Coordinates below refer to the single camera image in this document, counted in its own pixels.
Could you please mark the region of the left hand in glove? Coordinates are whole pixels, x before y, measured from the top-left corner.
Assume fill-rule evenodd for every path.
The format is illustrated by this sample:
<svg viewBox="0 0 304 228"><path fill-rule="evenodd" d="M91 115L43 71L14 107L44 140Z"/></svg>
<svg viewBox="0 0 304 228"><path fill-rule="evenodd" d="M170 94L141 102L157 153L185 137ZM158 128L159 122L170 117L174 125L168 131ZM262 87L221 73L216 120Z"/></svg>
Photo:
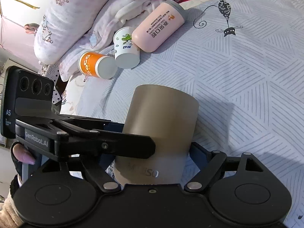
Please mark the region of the left hand in glove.
<svg viewBox="0 0 304 228"><path fill-rule="evenodd" d="M9 193L4 203L1 203L0 224L1 227L20 227L23 221L17 214L13 201L14 194L22 186L22 165L23 163L34 165L36 160L32 154L19 142L14 142L10 149L11 158L17 174L10 183Z"/></svg>

